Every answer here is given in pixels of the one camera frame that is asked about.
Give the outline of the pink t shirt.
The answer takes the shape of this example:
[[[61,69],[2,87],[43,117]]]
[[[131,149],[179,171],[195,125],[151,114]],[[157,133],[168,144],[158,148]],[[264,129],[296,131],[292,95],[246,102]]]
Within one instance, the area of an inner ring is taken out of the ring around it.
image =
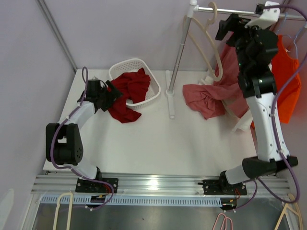
[[[183,86],[183,97],[186,105],[193,111],[200,112],[205,119],[224,115],[226,110],[222,100],[238,99],[237,109],[247,110],[248,105],[238,85],[239,66],[234,47],[225,45],[220,59],[223,76],[212,85],[186,84]]]

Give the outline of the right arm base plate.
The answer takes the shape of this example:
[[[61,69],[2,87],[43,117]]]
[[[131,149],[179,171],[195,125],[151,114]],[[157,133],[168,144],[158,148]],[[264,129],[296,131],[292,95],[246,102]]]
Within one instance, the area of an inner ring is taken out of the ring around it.
[[[197,184],[203,188],[205,195],[247,195],[247,189],[242,183],[229,184],[222,179],[205,179]]]

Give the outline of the light blue wire hanger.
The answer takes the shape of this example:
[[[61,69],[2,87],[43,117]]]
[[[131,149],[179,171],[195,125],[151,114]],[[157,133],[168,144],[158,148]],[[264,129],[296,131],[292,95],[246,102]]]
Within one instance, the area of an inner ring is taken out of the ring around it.
[[[289,44],[289,46],[285,49],[287,53],[289,53],[290,51],[293,51],[294,57],[295,59],[298,59],[298,49],[297,49],[297,44],[296,44],[296,40],[298,35],[290,35],[287,32],[286,26],[287,26],[287,17],[288,17],[288,13],[285,13],[285,18],[283,19],[283,21],[281,22],[280,26],[278,27],[276,34],[277,35],[282,35],[285,36],[286,38],[288,38],[291,42]]]

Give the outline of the white t shirt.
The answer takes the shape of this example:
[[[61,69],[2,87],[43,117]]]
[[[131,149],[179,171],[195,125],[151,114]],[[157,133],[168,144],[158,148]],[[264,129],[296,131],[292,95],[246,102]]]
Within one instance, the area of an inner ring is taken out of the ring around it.
[[[225,110],[233,117],[238,118],[237,123],[232,129],[233,132],[237,130],[248,131],[252,125],[253,117],[249,109],[241,110],[237,109],[236,102],[239,102],[238,99],[226,99],[222,100],[222,104]]]

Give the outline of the dark red t shirt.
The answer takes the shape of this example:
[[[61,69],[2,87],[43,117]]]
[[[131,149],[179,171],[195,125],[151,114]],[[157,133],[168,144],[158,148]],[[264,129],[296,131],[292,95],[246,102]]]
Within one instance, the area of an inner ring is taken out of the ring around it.
[[[134,104],[143,102],[150,86],[150,76],[145,73],[144,68],[137,72],[125,72],[112,80],[112,84],[123,94],[118,98],[111,108],[110,115],[121,123],[135,122],[141,117],[141,113],[126,106],[127,100]]]

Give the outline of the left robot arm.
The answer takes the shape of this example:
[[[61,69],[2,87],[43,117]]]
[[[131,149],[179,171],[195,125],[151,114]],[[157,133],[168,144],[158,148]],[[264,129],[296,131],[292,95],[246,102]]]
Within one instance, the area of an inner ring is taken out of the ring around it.
[[[122,93],[107,80],[89,80],[77,101],[75,109],[63,120],[46,126],[46,159],[56,169],[69,169],[87,180],[92,192],[103,188],[100,169],[83,155],[81,128],[98,110],[107,111]]]

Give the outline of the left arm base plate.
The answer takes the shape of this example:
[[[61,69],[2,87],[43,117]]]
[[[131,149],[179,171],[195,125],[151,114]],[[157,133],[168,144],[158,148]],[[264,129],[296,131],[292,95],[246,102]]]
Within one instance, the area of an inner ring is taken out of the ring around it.
[[[114,193],[118,191],[118,178],[103,178],[103,181],[113,186]],[[109,185],[90,182],[88,180],[78,179],[75,187],[77,193],[111,193],[112,190]]]

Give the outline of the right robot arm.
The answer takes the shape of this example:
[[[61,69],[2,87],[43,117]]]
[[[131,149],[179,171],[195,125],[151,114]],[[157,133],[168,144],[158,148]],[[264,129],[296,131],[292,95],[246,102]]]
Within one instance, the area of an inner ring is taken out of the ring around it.
[[[234,47],[238,61],[238,85],[252,114],[257,137],[257,155],[220,174],[219,190],[231,193],[236,184],[278,173],[298,165],[283,140],[278,116],[277,84],[269,64],[278,54],[278,36],[267,27],[250,26],[250,19],[232,13],[219,22],[216,40],[232,32],[227,45]]]

